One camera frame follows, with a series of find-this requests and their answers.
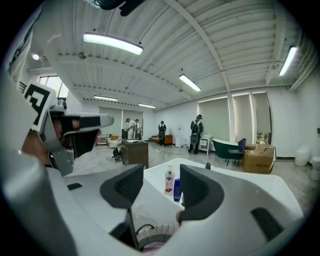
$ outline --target blue chair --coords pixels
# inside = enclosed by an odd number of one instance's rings
[[[247,142],[247,139],[243,138],[238,142],[238,149],[228,149],[229,156],[228,156],[228,162],[226,163],[226,165],[229,164],[230,159],[234,159],[234,162],[238,160],[238,164],[236,166],[239,165],[240,158],[245,151],[246,142]]]

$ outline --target white trash can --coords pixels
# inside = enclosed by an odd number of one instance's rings
[[[320,180],[320,156],[314,157],[312,159],[311,180]]]
[[[310,158],[310,148],[308,145],[303,145],[295,152],[294,164],[303,167],[307,164]]]

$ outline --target gray floor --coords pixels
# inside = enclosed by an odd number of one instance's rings
[[[113,149],[107,145],[96,146],[91,152],[75,160],[73,173],[70,175],[97,173],[122,166],[122,161],[116,162],[109,158],[112,152]],[[177,148],[173,145],[159,146],[156,143],[149,143],[149,167],[175,158],[184,158],[202,164],[210,162],[211,165],[219,168],[242,172],[241,167],[237,167],[232,160],[226,166],[225,159],[219,158],[214,152],[207,155],[204,151],[199,151],[199,154],[195,155],[189,154],[186,147]],[[278,175],[286,182],[305,215],[312,209],[320,188],[318,181],[310,179],[310,173],[310,166],[297,167],[293,160],[277,160],[271,173],[271,175]]]

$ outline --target orange sofa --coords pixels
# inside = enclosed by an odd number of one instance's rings
[[[172,144],[173,138],[174,138],[174,136],[171,134],[166,135],[164,138],[164,145]],[[158,135],[151,136],[151,141],[155,142],[155,143],[159,143],[159,136]]]

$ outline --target roller shade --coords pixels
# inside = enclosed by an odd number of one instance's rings
[[[235,121],[235,141],[246,139],[247,144],[253,141],[252,111],[249,94],[232,96]]]
[[[198,104],[202,115],[203,134],[211,134],[214,139],[229,141],[229,105],[227,98],[220,98]]]
[[[254,93],[256,132],[271,133],[270,109],[267,93]]]
[[[133,121],[135,121],[136,119],[139,119],[139,124],[142,127],[143,126],[143,115],[144,115],[143,112],[123,110],[122,127],[128,128],[129,124],[126,122],[127,118],[130,118]]]
[[[122,109],[99,107],[99,113],[113,116],[113,124],[101,129],[102,135],[115,135],[121,137]]]

